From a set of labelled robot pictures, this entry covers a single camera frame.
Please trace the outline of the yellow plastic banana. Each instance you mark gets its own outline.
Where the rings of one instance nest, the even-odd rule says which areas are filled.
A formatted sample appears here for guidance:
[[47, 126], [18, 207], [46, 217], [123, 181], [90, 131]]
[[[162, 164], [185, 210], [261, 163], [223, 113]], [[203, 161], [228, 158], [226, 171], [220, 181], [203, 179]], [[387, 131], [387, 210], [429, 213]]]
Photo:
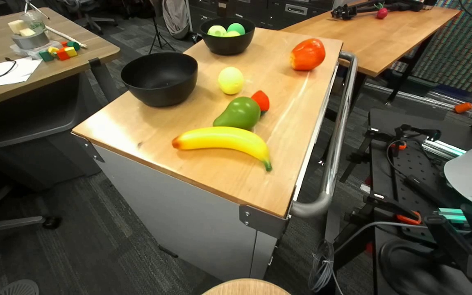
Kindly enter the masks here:
[[272, 171], [267, 143], [259, 135], [241, 128], [195, 128], [175, 136], [172, 146], [180, 151], [233, 149], [257, 159], [267, 172]]

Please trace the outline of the green plastic pear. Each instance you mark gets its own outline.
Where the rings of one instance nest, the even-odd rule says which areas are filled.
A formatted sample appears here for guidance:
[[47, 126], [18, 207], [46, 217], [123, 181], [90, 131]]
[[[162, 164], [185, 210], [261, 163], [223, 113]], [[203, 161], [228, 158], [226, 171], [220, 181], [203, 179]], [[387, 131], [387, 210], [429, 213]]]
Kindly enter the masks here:
[[213, 125], [252, 130], [259, 118], [259, 105], [249, 97], [238, 97], [228, 104]]

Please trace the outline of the small red strawberry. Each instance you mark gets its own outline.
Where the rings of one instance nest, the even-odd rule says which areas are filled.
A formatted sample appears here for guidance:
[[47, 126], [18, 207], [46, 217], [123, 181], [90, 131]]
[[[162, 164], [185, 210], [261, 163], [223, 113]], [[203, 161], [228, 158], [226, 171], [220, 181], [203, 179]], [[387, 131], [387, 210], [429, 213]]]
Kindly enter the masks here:
[[269, 97], [262, 90], [254, 92], [251, 99], [259, 105], [261, 113], [269, 112], [270, 102], [269, 102]]

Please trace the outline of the black bowl near left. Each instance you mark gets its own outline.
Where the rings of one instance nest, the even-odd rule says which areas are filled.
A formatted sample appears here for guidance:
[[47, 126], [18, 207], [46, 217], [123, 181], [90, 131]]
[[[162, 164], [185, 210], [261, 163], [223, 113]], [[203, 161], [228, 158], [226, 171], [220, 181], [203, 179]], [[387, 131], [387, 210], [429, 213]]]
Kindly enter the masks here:
[[126, 89], [144, 105], [174, 107], [185, 102], [197, 85], [198, 63], [182, 53], [156, 53], [121, 69]]

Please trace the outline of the black bowl far right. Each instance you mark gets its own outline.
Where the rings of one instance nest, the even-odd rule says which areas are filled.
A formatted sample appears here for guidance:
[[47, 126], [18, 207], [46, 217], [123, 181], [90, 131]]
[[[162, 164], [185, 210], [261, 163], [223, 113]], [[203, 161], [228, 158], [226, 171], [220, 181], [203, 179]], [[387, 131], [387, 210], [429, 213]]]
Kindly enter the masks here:
[[[241, 23], [246, 28], [246, 35], [239, 36], [238, 33], [228, 33], [224, 36], [208, 36], [206, 31], [213, 25], [221, 25], [228, 28], [231, 23]], [[246, 51], [246, 48], [251, 45], [254, 36], [254, 25], [243, 18], [215, 18], [208, 20], [200, 26], [200, 33], [203, 36], [203, 41], [206, 48], [221, 56], [234, 56]]]

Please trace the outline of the white cart cabinet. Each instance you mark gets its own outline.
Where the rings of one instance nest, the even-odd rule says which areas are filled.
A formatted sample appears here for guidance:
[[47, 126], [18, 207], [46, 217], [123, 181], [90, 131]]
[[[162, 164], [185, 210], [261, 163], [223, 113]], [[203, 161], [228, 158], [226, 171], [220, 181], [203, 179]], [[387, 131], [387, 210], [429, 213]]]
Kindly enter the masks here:
[[285, 218], [236, 205], [95, 143], [84, 146], [161, 249], [218, 279], [265, 276]]

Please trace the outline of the orange red bell pepper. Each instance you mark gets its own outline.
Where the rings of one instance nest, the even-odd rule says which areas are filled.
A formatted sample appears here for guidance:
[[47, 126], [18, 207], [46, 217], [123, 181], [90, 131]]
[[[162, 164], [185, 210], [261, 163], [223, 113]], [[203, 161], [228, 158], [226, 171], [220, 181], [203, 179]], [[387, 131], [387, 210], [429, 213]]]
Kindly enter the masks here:
[[324, 45], [316, 38], [310, 38], [298, 43], [290, 51], [290, 66], [295, 71], [313, 71], [324, 61], [324, 58], [326, 58]]

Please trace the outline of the green lime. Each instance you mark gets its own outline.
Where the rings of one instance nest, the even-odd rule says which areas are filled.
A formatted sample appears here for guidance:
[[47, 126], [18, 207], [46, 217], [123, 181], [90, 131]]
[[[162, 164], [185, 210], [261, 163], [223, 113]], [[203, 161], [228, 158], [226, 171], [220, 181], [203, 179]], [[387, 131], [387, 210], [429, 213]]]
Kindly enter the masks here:
[[246, 35], [246, 28], [244, 28], [241, 23], [238, 23], [238, 22], [231, 23], [231, 25], [226, 28], [226, 31], [228, 31], [228, 33], [238, 33], [239, 36]]

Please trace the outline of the light green apple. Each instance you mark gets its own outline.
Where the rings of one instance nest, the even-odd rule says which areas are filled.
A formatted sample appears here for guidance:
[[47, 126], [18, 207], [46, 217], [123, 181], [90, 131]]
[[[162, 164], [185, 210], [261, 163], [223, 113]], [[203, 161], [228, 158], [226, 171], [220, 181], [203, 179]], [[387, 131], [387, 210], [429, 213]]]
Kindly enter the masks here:
[[208, 36], [224, 36], [226, 35], [226, 28], [221, 25], [213, 25], [208, 28], [206, 31]]

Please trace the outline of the round wooden stool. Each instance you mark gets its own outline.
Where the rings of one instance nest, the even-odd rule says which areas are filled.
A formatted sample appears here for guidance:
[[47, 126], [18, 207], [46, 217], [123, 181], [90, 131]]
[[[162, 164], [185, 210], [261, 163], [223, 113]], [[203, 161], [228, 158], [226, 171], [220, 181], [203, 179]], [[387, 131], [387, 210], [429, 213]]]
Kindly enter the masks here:
[[285, 289], [261, 279], [233, 279], [221, 282], [202, 295], [290, 295]]

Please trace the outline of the black tool on back table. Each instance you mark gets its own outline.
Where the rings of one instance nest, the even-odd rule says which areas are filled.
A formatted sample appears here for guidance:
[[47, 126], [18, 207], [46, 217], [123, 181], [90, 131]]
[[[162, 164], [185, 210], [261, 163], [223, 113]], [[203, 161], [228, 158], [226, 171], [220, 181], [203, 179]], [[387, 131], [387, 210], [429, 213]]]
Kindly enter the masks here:
[[390, 12], [420, 12], [426, 7], [423, 0], [365, 0], [362, 4], [341, 5], [331, 12], [336, 20], [352, 20], [361, 13], [374, 13], [383, 20]]

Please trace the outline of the wooden back table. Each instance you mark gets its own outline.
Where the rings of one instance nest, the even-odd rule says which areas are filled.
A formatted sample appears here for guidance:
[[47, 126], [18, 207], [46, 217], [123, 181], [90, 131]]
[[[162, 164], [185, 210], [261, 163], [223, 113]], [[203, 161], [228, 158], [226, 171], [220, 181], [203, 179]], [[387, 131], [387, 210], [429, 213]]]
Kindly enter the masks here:
[[287, 26], [287, 31], [341, 40], [344, 51], [357, 58], [359, 72], [377, 77], [457, 17], [459, 10], [441, 7], [390, 12], [383, 20], [374, 15], [334, 20], [331, 13], [321, 13]]

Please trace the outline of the colourful toy blocks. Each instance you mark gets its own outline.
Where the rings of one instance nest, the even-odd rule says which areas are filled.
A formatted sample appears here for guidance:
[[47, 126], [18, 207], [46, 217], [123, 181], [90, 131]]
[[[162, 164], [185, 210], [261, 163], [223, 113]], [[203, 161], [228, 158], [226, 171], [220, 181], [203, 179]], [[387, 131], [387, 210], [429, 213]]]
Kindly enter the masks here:
[[64, 41], [64, 43], [52, 43], [49, 46], [46, 46], [44, 49], [41, 49], [38, 53], [38, 56], [44, 61], [44, 63], [51, 63], [51, 61], [67, 61], [72, 58], [77, 58], [80, 51], [80, 45], [75, 41]]

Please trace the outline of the clear plastic container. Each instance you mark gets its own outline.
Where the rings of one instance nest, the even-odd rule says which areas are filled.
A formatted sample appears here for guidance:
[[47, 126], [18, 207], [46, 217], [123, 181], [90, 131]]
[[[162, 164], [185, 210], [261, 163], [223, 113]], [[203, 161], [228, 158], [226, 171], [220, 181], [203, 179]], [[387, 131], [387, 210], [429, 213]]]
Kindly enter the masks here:
[[39, 12], [25, 12], [21, 18], [8, 23], [11, 40], [20, 49], [34, 49], [49, 43], [46, 17]]

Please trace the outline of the wooden side desk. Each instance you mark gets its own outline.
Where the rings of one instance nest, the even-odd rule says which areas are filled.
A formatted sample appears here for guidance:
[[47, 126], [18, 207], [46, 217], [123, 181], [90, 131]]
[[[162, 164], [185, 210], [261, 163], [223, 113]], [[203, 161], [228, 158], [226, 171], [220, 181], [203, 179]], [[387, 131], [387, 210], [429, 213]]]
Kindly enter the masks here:
[[8, 28], [20, 17], [0, 17], [0, 179], [33, 190], [98, 171], [70, 130], [103, 105], [85, 71], [120, 53], [118, 46], [57, 12], [44, 8], [43, 13], [54, 43], [75, 40], [84, 48], [66, 61], [23, 58], [11, 51]]

